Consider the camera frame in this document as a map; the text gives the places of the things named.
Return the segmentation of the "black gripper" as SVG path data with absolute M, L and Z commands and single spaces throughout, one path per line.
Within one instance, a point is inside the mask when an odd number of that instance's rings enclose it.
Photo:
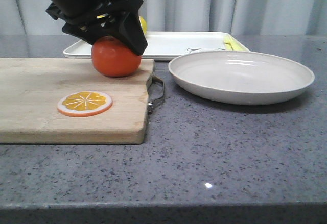
M 46 13 L 54 20 L 60 18 L 65 21 L 62 27 L 64 33 L 90 45 L 110 36 L 140 56 L 148 46 L 139 21 L 138 10 L 142 4 L 143 0 L 51 0 Z M 91 21 L 105 13 L 121 15 Z

